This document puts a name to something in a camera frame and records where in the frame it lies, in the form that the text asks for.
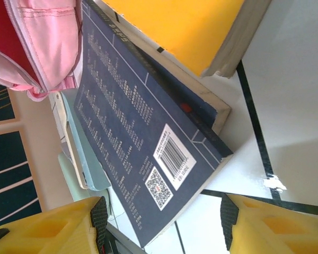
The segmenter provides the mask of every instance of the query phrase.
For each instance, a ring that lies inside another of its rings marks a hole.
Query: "white floor tile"
[[[112,187],[108,188],[108,192],[110,196],[110,203],[115,217],[118,217],[121,214],[125,213],[125,209],[122,207],[122,204]]]
[[[281,198],[318,205],[318,1],[272,1],[243,64]]]
[[[221,201],[218,197],[199,195],[177,220],[186,254],[229,253],[220,220]]]
[[[145,251],[148,254],[183,254],[175,225],[171,225],[164,233],[147,245]]]
[[[118,225],[117,225],[116,220],[114,219],[114,217],[110,217],[110,218],[108,219],[108,222],[109,222],[113,227],[115,227],[116,229],[119,229],[119,227],[118,227]]]
[[[134,231],[126,213],[116,216],[116,223],[120,232],[127,236],[136,245],[140,246],[139,240],[136,236],[136,232]]]
[[[271,198],[264,184],[266,175],[254,136],[242,145],[206,189]]]

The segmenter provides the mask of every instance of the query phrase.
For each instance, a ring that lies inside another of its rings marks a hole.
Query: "beige wall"
[[[72,202],[58,162],[60,138],[50,102],[33,102],[25,93],[8,91],[17,121],[0,123],[0,133],[21,131],[43,211]]]

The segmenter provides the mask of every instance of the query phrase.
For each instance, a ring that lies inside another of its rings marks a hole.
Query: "book stack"
[[[82,10],[75,112],[144,247],[230,159],[216,134],[229,107],[93,0]]]

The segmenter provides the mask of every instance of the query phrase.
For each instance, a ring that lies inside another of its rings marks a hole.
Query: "zipper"
[[[20,65],[18,65],[15,61],[13,61],[10,57],[8,57],[5,54],[3,54],[1,51],[0,51],[0,55],[3,58],[7,59],[9,62],[11,62],[17,68],[17,72],[21,75],[21,77],[23,79],[25,79],[25,81],[28,84],[32,84],[32,85],[37,86],[38,88],[40,88],[39,84],[27,73],[27,71],[25,71],[23,68],[21,68]]]
[[[36,62],[33,60],[33,56],[32,56],[32,53],[30,51],[30,49],[28,48],[27,46],[27,42],[26,40],[24,39],[24,37],[22,36],[22,31],[20,30],[19,26],[18,26],[18,22],[16,20],[16,17],[14,16],[14,6],[13,6],[13,1],[10,1],[10,0],[4,0],[4,3],[5,3],[5,7],[6,7],[6,10],[7,10],[7,13],[8,13],[8,16],[12,22],[12,25],[16,31],[16,34],[17,34],[17,37],[19,38],[20,40],[20,43],[22,45],[22,48],[24,49],[25,53],[26,53],[26,56],[39,80],[39,83],[40,85],[38,84],[37,87],[39,88],[39,93],[44,93],[47,91],[47,87],[46,87],[46,84],[45,82],[43,81],[42,79],[42,75],[41,75],[41,72],[39,71],[39,68],[36,64]]]

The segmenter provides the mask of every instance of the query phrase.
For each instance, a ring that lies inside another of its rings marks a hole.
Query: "yellow foam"
[[[0,226],[10,232],[0,239],[0,254],[98,254],[90,211],[91,197]]]
[[[243,196],[229,195],[239,208],[231,254],[318,254],[318,218]]]
[[[106,0],[196,75],[209,67],[244,0]]]

